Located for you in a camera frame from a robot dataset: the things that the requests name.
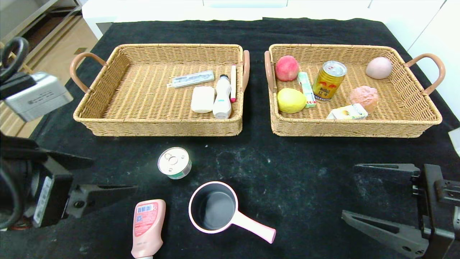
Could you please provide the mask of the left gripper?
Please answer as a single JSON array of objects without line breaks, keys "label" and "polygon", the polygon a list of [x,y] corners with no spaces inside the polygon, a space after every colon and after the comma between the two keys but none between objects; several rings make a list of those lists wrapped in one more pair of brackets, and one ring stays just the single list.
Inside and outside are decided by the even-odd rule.
[{"label": "left gripper", "polygon": [[71,170],[89,168],[94,160],[62,151],[45,153],[1,157],[1,229],[47,227],[65,214],[82,218],[138,190],[137,185],[78,184],[70,192]]}]

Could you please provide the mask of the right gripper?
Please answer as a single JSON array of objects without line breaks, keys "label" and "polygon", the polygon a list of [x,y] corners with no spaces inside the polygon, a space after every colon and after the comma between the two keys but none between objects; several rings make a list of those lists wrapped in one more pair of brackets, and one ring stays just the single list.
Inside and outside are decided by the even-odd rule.
[{"label": "right gripper", "polygon": [[355,164],[357,179],[413,184],[417,197],[418,228],[343,210],[341,218],[384,246],[417,259],[445,259],[459,241],[459,181],[444,179],[441,167],[424,164]]}]

